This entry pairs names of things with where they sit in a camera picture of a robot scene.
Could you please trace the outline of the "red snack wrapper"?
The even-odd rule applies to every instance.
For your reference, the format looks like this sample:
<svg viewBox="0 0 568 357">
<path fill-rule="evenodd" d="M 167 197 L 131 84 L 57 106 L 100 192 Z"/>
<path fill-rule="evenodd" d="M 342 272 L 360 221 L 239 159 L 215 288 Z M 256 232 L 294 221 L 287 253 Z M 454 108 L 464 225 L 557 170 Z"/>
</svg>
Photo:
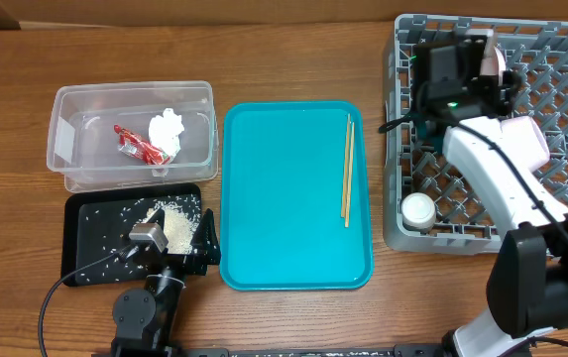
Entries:
<svg viewBox="0 0 568 357">
<path fill-rule="evenodd" d="M 119 152 L 141 160 L 147 165 L 165 165 L 170 161 L 167 153 L 153 146 L 141 135 L 119 125 L 114 126 L 114 131 L 119 136 L 117 146 Z"/>
</svg>

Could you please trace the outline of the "white cup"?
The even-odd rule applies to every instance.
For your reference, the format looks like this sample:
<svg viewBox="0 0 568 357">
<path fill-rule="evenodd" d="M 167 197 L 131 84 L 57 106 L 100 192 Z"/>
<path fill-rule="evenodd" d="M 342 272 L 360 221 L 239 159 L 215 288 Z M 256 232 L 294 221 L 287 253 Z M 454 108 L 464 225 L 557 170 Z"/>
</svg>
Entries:
<svg viewBox="0 0 568 357">
<path fill-rule="evenodd" d="M 428 232 L 435 223 L 435 203 L 425 193 L 409 194 L 402 200 L 400 209 L 403 225 L 410 230 Z"/>
</svg>

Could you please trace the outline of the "small pink bowl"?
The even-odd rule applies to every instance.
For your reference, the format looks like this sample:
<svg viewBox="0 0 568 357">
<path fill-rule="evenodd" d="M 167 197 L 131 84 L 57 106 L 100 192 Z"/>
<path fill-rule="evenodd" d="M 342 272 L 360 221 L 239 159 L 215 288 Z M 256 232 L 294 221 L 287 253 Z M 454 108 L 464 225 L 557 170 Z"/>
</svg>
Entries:
<svg viewBox="0 0 568 357">
<path fill-rule="evenodd" d="M 529 116 L 514 117 L 501 122 L 508 153 L 535 172 L 550 159 L 550 152 L 539 126 Z"/>
</svg>

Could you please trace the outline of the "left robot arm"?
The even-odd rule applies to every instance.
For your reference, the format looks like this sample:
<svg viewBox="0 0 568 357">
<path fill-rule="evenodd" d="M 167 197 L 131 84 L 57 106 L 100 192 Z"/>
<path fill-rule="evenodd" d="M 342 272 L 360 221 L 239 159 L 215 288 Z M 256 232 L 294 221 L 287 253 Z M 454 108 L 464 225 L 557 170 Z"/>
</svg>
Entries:
<svg viewBox="0 0 568 357">
<path fill-rule="evenodd" d="M 117 254 L 117 259 L 123 262 L 138 259 L 151 271 L 141 289 L 129 289 L 114 302 L 116 334 L 110 354 L 188 356 L 190 353 L 171 339 L 171 333 L 185 279 L 204 276 L 210 266 L 220 264 L 213 211 L 204 212 L 192 236 L 189 254 L 171 254 L 169 239 L 155 221 L 135 225 L 128 240 L 129 245 Z"/>
</svg>

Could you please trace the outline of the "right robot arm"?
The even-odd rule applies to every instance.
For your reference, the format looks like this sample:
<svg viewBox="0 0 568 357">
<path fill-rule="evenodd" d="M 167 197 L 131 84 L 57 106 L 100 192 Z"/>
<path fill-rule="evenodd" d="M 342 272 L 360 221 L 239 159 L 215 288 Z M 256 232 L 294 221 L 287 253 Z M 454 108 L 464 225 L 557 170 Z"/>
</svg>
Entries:
<svg viewBox="0 0 568 357">
<path fill-rule="evenodd" d="M 476 192 L 502 245 L 486 309 L 448 332 L 443 356 L 526 355 L 568 328 L 568 208 L 534 176 L 546 142 L 512 116 L 520 76 L 488 35 L 414 46 L 408 119 Z"/>
</svg>

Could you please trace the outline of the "white tissue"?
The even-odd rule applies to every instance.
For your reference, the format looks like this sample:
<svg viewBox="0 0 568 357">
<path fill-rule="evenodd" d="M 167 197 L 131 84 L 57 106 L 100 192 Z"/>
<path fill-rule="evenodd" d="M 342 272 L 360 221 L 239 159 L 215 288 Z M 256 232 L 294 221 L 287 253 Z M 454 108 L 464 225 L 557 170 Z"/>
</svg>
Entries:
<svg viewBox="0 0 568 357">
<path fill-rule="evenodd" d="M 179 135 L 184 130 L 182 116 L 175 114 L 172 108 L 166 108 L 161 115 L 151 119 L 149 140 L 154 147 L 174 158 L 180 150 Z"/>
</svg>

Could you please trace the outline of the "large white plate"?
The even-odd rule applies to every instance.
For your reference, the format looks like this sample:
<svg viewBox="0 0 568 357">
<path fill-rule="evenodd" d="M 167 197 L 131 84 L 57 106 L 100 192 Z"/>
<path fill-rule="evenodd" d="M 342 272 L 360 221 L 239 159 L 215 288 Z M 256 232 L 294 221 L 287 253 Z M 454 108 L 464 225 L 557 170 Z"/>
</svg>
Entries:
<svg viewBox="0 0 568 357">
<path fill-rule="evenodd" d="M 505 70 L 506 60 L 502 52 L 496 46 L 486 47 L 481 61 L 480 75 L 495 76 L 498 85 L 502 85 Z"/>
</svg>

